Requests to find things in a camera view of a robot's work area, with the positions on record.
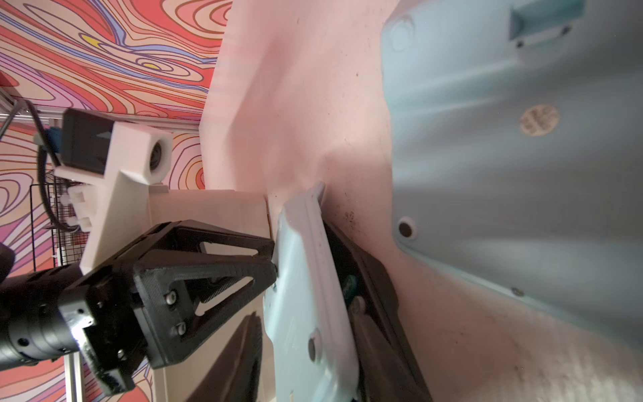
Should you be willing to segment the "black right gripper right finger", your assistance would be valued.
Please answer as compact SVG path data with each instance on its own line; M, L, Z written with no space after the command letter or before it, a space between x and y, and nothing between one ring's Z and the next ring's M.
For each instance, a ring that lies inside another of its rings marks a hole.
M366 313L366 301L361 296L353 298L348 313L360 365L359 399L429 401L430 394L415 382L403 360Z

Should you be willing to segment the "white plastic storage box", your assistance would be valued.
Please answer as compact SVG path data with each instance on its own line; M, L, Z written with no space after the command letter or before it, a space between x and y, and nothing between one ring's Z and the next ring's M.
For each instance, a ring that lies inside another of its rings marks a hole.
M269 238L271 228L265 197L234 190L175 190L157 185L150 190L152 223L197 220L242 234ZM198 293L195 314L202 317L226 302L251 277L221 277L207 281ZM239 310L196 352L182 363L160 370L145 369L145 381L139 385L150 393L150 401L185 401L207 375L241 320L251 314L261 315L262 297L258 296Z

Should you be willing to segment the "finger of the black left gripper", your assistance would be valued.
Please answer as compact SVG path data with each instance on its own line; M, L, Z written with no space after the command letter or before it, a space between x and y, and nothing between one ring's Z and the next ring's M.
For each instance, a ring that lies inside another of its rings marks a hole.
M133 280L141 304L134 313L151 367L182 363L276 278L276 266L261 258L139 261Z
M158 224L120 251L114 270L143 281L217 281L251 277L274 281L274 241L183 220Z

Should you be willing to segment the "black calculator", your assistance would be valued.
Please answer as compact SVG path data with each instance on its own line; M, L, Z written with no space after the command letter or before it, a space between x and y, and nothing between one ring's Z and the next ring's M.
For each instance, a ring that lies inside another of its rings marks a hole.
M338 226L325 222L324 227L340 284L343 285L348 276L356 277L356 294L366 301L366 313L400 356L415 382L424 385L424 377L399 319L398 296L385 266Z

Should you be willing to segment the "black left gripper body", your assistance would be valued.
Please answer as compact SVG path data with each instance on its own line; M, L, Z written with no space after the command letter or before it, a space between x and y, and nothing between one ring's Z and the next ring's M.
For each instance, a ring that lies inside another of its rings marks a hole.
M81 353L105 395L135 389L145 339L111 271L62 266L1 283L1 369Z

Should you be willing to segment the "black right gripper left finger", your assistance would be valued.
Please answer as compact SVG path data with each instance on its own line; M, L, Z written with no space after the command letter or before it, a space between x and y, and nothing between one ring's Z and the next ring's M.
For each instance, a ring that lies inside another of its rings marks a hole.
M262 360L262 325L244 317L219 358L187 401L256 401Z

